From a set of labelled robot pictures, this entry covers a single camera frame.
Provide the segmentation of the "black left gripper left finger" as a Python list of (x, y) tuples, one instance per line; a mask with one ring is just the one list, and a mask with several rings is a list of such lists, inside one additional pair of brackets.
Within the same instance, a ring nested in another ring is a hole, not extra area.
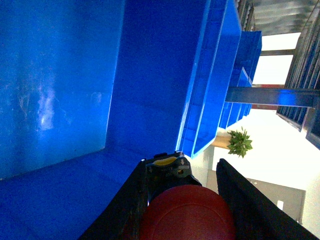
[(138, 240), (148, 206), (146, 164), (140, 161), (123, 186), (79, 237), (80, 240)]

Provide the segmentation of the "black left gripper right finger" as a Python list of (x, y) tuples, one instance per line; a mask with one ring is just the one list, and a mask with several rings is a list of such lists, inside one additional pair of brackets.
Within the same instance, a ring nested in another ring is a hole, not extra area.
[(216, 165), (218, 194), (231, 210), (237, 240), (316, 240), (221, 158)]

